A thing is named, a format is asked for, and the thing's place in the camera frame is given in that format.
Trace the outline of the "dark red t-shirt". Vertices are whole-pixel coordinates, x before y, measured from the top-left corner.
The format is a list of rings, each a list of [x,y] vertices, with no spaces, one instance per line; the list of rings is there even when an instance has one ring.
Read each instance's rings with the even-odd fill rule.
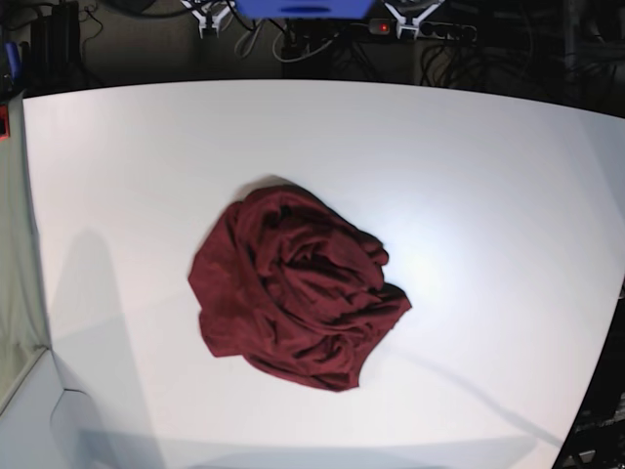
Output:
[[[250,192],[222,213],[188,275],[201,336],[277,378],[333,392],[411,305],[388,283],[382,242],[299,187]]]

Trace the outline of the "blue bottle left edge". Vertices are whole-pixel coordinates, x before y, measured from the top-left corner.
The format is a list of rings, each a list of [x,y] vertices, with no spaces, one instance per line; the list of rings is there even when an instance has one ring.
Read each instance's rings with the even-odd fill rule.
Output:
[[[17,82],[22,76],[21,54],[18,45],[15,42],[6,42],[4,51],[9,64],[10,78],[13,82]]]

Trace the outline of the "black power strip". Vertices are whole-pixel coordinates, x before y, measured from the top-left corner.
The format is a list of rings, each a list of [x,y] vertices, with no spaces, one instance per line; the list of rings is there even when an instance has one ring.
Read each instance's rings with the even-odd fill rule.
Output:
[[[394,37],[398,40],[433,39],[476,43],[478,30],[472,25],[422,21],[418,28],[406,27],[395,20],[373,19],[366,23],[373,35]]]

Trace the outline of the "blue box at top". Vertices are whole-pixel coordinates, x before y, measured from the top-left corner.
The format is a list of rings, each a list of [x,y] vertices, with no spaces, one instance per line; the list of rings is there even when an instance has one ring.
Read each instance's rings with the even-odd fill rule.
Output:
[[[236,9],[250,19],[362,19],[373,0],[239,0]]]

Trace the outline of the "red black device left edge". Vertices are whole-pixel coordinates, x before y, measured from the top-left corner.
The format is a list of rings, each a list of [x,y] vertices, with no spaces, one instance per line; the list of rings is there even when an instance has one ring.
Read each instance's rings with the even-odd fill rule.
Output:
[[[10,137],[10,117],[9,110],[6,105],[0,106],[0,141],[4,141]]]

